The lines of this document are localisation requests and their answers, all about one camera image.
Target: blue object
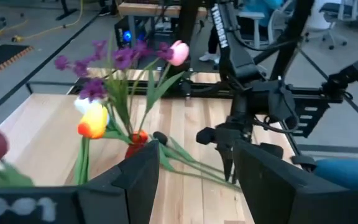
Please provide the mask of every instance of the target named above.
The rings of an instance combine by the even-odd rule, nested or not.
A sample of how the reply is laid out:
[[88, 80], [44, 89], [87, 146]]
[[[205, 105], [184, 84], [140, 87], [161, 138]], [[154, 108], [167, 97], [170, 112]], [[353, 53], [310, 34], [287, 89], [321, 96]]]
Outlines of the blue object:
[[244, 5], [242, 11], [263, 13], [265, 17], [259, 21], [259, 25], [267, 27], [273, 11], [278, 9], [282, 4], [283, 0], [250, 0]]
[[351, 190], [358, 190], [358, 160], [323, 159], [314, 174]]
[[132, 37], [132, 35], [131, 35], [131, 32], [129, 30], [124, 32], [124, 40], [125, 40], [125, 42], [130, 42], [131, 37]]

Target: cable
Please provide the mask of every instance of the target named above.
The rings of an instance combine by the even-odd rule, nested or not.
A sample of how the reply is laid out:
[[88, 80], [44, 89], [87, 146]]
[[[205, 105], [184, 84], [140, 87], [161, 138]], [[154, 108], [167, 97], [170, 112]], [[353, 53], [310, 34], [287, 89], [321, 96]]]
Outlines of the cable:
[[[24, 14], [23, 13], [20, 13], [20, 17], [23, 18], [24, 17]], [[14, 26], [11, 26], [11, 27], [3, 27], [2, 29], [0, 29], [0, 35], [2, 35], [5, 31], [8, 31], [8, 30], [11, 30], [11, 29], [16, 29], [16, 28], [19, 28], [21, 26], [24, 26], [28, 23], [28, 19], [26, 19], [25, 21], [19, 23], [19, 24], [16, 24]]]
[[30, 35], [28, 37], [22, 37], [22, 36], [19, 36], [19, 35], [15, 35], [13, 38], [12, 38], [12, 42], [22, 42], [26, 39], [31, 39], [31, 38], [34, 38], [34, 37], [38, 37], [42, 34], [46, 34], [50, 31], [53, 31], [53, 30], [58, 30], [58, 29], [66, 29], [67, 27], [70, 27], [70, 26], [73, 26], [75, 24], [77, 24], [81, 18], [82, 18], [82, 14], [83, 14], [83, 10], [84, 10], [84, 0], [80, 0], [80, 15], [78, 16], [77, 20], [71, 24], [64, 24], [62, 26], [58, 26], [58, 27], [54, 27], [54, 28], [51, 28], [51, 29], [47, 29], [47, 30], [44, 30], [42, 32], [39, 32], [38, 34], [33, 34], [33, 35]]
[[259, 121], [256, 117], [254, 118], [254, 124], [263, 127], [264, 129], [268, 129], [270, 131], [274, 131], [276, 133], [282, 133], [282, 134], [291, 134], [294, 133], [298, 128], [299, 128], [299, 117], [296, 114], [295, 110], [292, 109], [290, 107], [290, 105], [288, 104], [288, 101], [285, 97], [283, 97], [284, 103], [285, 105], [288, 107], [288, 109], [291, 112], [291, 115], [295, 118], [295, 126], [291, 129], [288, 130], [283, 130], [283, 129], [278, 129], [278, 128], [274, 128], [272, 126], [269, 125], [269, 122], [267, 121], [269, 119], [268, 116], [265, 117], [264, 122]]
[[288, 44], [293, 44], [294, 42], [298, 42], [299, 40], [296, 39], [296, 40], [289, 40], [289, 41], [286, 41], [286, 42], [282, 42], [282, 43], [272, 43], [270, 44], [268, 47], [264, 47], [264, 48], [255, 48], [247, 43], [245, 43], [241, 37], [239, 36], [239, 33], [238, 32], [234, 32], [234, 37], [236, 38], [236, 40], [244, 47], [250, 49], [250, 50], [255, 50], [255, 51], [265, 51], [265, 50], [272, 50], [272, 49], [277, 49], [277, 48], [281, 48], [285, 45], [288, 45]]

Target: black cable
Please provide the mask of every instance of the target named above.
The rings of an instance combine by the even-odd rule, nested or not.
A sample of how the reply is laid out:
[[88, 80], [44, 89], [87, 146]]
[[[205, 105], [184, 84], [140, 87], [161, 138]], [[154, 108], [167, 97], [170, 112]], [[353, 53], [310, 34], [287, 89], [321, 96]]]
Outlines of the black cable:
[[236, 40], [243, 46], [243, 47], [246, 47], [250, 50], [255, 50], [255, 51], [265, 51], [265, 50], [273, 50], [273, 49], [279, 49], [285, 45], [288, 45], [288, 44], [293, 44], [294, 42], [298, 42], [299, 39], [296, 39], [296, 40], [288, 40], [288, 41], [285, 41], [285, 42], [282, 42], [282, 43], [272, 43], [270, 44], [268, 47], [264, 47], [264, 48], [255, 48], [247, 43], [245, 43], [242, 39], [241, 39], [241, 36], [239, 35], [239, 32], [234, 32], [234, 37], [236, 38]]
[[274, 127], [271, 127], [271, 126], [269, 125], [269, 123], [266, 123], [266, 122], [267, 122], [266, 120], [267, 120], [268, 118], [265, 118], [265, 119], [264, 119], [264, 122], [261, 122], [261, 121], [259, 121], [256, 117], [255, 117], [255, 119], [254, 119], [255, 125], [261, 126], [261, 127], [263, 127], [264, 129], [268, 129], [268, 130], [274, 131], [274, 132], [276, 132], [276, 133], [282, 133], [282, 134], [291, 134], [291, 133], [294, 133], [294, 132], [299, 128], [299, 122], [300, 122], [300, 120], [299, 120], [299, 117], [298, 117], [298, 115], [296, 114], [295, 110], [290, 107], [290, 105], [289, 105], [287, 99], [286, 99], [285, 97], [283, 97], [283, 99], [284, 99], [285, 105], [286, 105], [286, 106], [288, 107], [288, 109], [290, 110], [291, 115], [295, 118], [295, 127], [294, 127], [294, 128], [291, 128], [291, 129], [288, 129], [288, 130], [279, 129], [279, 128], [274, 128]]

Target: blue light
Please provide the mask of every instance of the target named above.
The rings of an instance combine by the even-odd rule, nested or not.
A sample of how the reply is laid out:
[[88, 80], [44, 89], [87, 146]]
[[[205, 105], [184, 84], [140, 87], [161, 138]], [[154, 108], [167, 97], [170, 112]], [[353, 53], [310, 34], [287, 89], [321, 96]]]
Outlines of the blue light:
[[126, 41], [126, 42], [130, 42], [131, 41], [131, 32], [129, 31], [129, 30], [127, 30], [127, 31], [125, 31], [124, 32], [124, 40]]

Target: white tulip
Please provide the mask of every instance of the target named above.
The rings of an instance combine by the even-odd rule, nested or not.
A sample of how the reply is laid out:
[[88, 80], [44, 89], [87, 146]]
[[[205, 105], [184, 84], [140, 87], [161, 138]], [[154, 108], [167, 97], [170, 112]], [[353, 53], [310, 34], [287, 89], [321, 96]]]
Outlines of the white tulip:
[[[102, 100], [101, 99], [94, 99], [91, 102], [89, 101], [88, 98], [85, 99], [80, 99], [80, 97], [78, 97], [75, 101], [74, 101], [74, 107], [81, 113], [81, 114], [85, 114], [86, 111], [90, 108], [90, 106], [93, 103], [98, 103], [101, 104]], [[110, 121], [110, 117], [109, 115], [107, 115], [107, 123], [106, 125], [109, 124]]]

